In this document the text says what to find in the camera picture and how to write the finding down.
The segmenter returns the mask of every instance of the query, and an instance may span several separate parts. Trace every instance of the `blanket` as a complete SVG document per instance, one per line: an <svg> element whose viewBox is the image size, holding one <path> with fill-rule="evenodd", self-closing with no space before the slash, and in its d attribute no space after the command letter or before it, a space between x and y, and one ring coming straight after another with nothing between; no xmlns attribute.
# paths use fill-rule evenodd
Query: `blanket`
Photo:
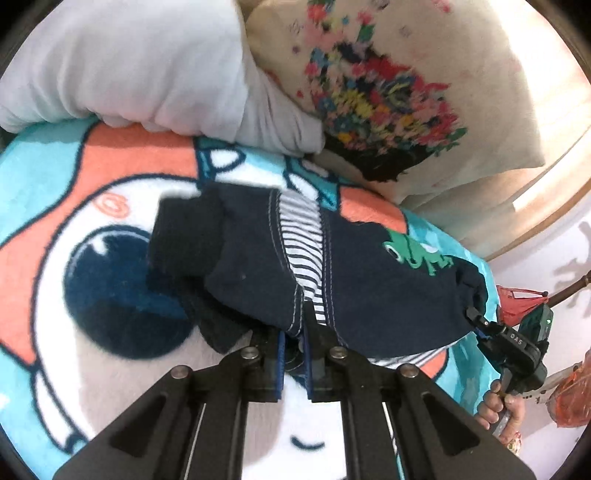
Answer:
<svg viewBox="0 0 591 480"><path fill-rule="evenodd" d="M0 424L40 480L171 367L219 362L175 299L144 281L160 197L192 196L211 181L294 189L348 219L408 232L466 259L485 276L486 317L495 320L498 296L484 261L306 160L139 125L113 129L96 118L30 127L0 156ZM134 294L122 296L121 282ZM76 314L75 299L104 296L120 305L111 317L88 322ZM128 322L130 313L143 321ZM108 348L130 329L133 348ZM378 363L406 361L471 413L498 376L472 333L446 349ZM346 475L340 405L312 405L291 377L282 402L251 406L246 435L246 480Z"/></svg>

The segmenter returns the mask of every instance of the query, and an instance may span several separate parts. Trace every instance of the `red plastic bag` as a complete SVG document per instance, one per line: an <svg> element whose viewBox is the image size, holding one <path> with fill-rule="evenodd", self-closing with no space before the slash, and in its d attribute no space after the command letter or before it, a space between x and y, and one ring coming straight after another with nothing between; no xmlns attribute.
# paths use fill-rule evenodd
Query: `red plastic bag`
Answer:
<svg viewBox="0 0 591 480"><path fill-rule="evenodd" d="M524 288L505 288L496 286L501 299L499 322L510 327L519 325L525 315L531 312L541 303L548 303L548 292L525 290ZM530 293L530 297L516 297L515 292Z"/></svg>
<svg viewBox="0 0 591 480"><path fill-rule="evenodd" d="M591 350L581 368L559 383L546 406L558 427L582 427L591 421Z"/></svg>

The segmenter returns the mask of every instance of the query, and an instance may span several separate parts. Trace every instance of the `pillow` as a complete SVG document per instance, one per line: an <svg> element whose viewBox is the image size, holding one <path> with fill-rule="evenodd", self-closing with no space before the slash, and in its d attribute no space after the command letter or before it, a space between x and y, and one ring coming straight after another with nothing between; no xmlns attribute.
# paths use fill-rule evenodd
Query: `pillow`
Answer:
<svg viewBox="0 0 591 480"><path fill-rule="evenodd" d="M233 0L64 0L0 79L0 126L19 132L92 112L112 126L287 154L323 142L320 122L257 69Z"/></svg>
<svg viewBox="0 0 591 480"><path fill-rule="evenodd" d="M258 65L322 119L317 161L390 200L543 165L486 0L265 0L246 33Z"/></svg>

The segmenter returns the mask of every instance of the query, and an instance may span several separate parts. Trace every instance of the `human hand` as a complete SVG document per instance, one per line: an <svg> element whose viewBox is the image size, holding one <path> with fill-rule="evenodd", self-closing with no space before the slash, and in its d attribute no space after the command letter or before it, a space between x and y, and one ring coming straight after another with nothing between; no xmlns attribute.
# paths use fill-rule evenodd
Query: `human hand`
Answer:
<svg viewBox="0 0 591 480"><path fill-rule="evenodd" d="M501 382L499 380L491 383L491 389L484 394L478 405L478 413L474 415L476 421L487 430L491 428L492 423L499 421L499 412L503 410L503 401L499 396L500 389ZM505 407L511 412L511 418L499 436L499 441L503 445L507 445L519 431L525 418L525 400L514 395L506 395Z"/></svg>

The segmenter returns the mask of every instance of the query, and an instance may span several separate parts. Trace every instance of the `striped lining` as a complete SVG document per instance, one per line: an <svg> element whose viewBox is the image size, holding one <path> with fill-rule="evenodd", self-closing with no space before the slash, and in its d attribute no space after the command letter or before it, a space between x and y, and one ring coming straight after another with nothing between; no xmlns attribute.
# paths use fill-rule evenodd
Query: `striped lining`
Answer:
<svg viewBox="0 0 591 480"><path fill-rule="evenodd" d="M413 364L417 367L422 367L428 361L433 360L441 352L455 344L456 342L453 342L447 346L436 348L435 350L429 350L428 352L417 353L415 355L396 356L393 358L384 359L370 358L369 361L372 362L374 365L379 365L380 367L387 367L391 369L396 369L400 367L400 365L402 364Z"/></svg>
<svg viewBox="0 0 591 480"><path fill-rule="evenodd" d="M292 190L282 191L279 199L281 237L295 280L304 298L314 303L316 321L326 325L322 297L322 223L317 202Z"/></svg>

